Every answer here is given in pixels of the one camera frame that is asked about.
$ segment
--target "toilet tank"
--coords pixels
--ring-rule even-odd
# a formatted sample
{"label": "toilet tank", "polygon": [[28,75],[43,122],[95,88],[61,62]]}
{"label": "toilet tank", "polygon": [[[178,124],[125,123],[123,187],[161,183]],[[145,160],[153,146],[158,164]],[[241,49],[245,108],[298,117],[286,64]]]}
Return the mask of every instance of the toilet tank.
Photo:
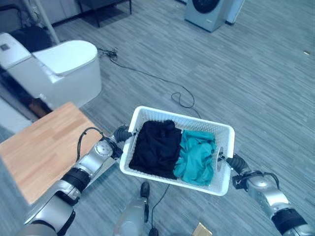
{"label": "toilet tank", "polygon": [[0,34],[0,66],[32,97],[49,93],[51,82],[41,64],[8,33]]}

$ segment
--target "black chair leg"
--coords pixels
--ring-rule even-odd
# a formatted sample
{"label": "black chair leg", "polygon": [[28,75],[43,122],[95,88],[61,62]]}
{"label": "black chair leg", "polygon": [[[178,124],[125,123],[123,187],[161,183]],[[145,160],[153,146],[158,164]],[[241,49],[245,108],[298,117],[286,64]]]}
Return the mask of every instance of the black chair leg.
{"label": "black chair leg", "polygon": [[131,0],[129,0],[129,9],[130,9],[130,15],[132,14],[132,5],[131,5]]}
{"label": "black chair leg", "polygon": [[79,3],[79,7],[80,7],[81,14],[83,14],[82,3],[81,3],[81,2],[78,2],[78,3]]}
{"label": "black chair leg", "polygon": [[99,24],[99,16],[98,16],[97,10],[96,10],[96,9],[93,9],[93,11],[94,11],[95,18],[96,18],[96,21],[97,21],[97,26],[100,28],[100,24]]}

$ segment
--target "toilet lid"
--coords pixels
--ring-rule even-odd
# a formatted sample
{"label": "toilet lid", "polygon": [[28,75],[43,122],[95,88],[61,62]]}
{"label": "toilet lid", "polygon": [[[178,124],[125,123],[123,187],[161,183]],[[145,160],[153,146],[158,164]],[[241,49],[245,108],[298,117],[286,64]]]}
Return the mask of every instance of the toilet lid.
{"label": "toilet lid", "polygon": [[97,48],[86,41],[72,40],[33,55],[55,74],[63,74],[92,61],[97,56]]}

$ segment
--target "washing machine door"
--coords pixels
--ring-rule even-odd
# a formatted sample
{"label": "washing machine door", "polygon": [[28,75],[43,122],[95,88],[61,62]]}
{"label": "washing machine door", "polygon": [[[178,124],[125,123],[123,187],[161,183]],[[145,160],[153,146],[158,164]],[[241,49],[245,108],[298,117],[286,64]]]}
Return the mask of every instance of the washing machine door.
{"label": "washing machine door", "polygon": [[193,6],[200,13],[212,12],[220,0],[192,0]]}

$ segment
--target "white toilet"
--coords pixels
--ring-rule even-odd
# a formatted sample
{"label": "white toilet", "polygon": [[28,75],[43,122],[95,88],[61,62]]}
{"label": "white toilet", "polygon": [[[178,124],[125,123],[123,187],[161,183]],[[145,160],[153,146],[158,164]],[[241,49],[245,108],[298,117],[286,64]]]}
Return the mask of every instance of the white toilet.
{"label": "white toilet", "polygon": [[101,91],[97,48],[86,41],[72,40],[30,53],[10,34],[2,33],[0,65],[52,110],[66,102],[81,107]]}

